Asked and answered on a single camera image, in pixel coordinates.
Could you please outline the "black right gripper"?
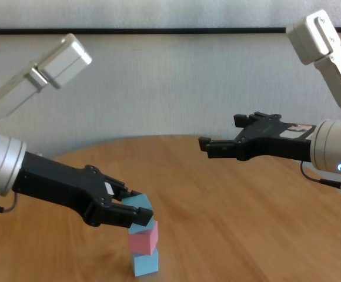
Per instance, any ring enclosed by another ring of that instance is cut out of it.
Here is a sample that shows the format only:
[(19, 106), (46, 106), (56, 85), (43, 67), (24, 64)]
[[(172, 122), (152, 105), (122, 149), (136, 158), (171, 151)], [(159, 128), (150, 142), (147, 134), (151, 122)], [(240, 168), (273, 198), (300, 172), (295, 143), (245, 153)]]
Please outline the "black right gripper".
[(241, 132), (234, 140), (199, 137), (200, 150), (208, 158), (237, 158), (247, 161), (257, 156), (276, 156), (310, 162), (310, 144), (315, 125), (286, 123), (280, 114), (255, 112), (233, 116)]

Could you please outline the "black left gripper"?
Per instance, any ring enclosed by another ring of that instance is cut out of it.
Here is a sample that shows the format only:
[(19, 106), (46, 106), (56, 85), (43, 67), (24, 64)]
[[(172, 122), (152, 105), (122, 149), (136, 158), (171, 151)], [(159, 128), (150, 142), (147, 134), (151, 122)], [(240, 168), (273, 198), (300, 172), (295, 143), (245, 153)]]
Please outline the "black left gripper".
[(153, 217), (150, 209), (112, 203), (112, 198), (121, 202), (140, 195), (129, 190), (124, 182), (103, 175), (89, 165), (77, 169), (29, 152), (24, 155), (12, 190), (70, 208), (93, 227), (101, 224), (125, 228), (132, 224), (146, 226)]

